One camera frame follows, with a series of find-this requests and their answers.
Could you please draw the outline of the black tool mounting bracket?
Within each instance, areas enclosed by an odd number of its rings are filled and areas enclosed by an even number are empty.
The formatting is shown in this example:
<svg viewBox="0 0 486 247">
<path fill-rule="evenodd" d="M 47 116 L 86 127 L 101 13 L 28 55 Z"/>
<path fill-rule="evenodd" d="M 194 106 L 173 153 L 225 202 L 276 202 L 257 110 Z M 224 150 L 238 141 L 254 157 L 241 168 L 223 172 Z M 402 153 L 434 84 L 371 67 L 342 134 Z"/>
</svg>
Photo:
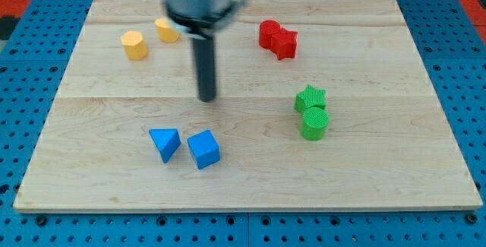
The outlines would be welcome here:
<svg viewBox="0 0 486 247">
<path fill-rule="evenodd" d="M 170 26 L 177 32 L 199 40 L 208 40 L 216 32 L 228 27 L 238 16 L 238 13 L 248 3 L 248 0 L 231 0 L 229 7 L 218 14 L 203 17 L 186 16 L 166 9 Z"/>
</svg>

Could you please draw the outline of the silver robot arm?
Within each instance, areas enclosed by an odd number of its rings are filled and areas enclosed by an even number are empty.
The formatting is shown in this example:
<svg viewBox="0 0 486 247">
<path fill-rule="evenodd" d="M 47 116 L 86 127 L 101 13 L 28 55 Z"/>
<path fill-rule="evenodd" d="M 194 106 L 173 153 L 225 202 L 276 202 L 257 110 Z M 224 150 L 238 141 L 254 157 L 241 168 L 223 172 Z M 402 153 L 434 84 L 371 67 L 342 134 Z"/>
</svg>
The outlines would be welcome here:
<svg viewBox="0 0 486 247">
<path fill-rule="evenodd" d="M 216 33 L 230 25 L 248 0 L 163 0 L 169 23 L 191 38 L 197 95 L 210 102 L 217 95 Z"/>
</svg>

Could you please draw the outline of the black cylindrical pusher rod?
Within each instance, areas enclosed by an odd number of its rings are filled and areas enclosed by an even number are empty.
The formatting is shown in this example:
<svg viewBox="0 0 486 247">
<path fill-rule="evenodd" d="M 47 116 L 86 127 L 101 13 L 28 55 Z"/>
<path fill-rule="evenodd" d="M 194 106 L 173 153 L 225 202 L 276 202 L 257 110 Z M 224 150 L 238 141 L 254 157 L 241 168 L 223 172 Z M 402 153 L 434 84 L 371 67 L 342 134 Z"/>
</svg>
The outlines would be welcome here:
<svg viewBox="0 0 486 247">
<path fill-rule="evenodd" d="M 199 100 L 210 102 L 216 98 L 215 46 L 212 36 L 192 40 L 194 67 Z"/>
</svg>

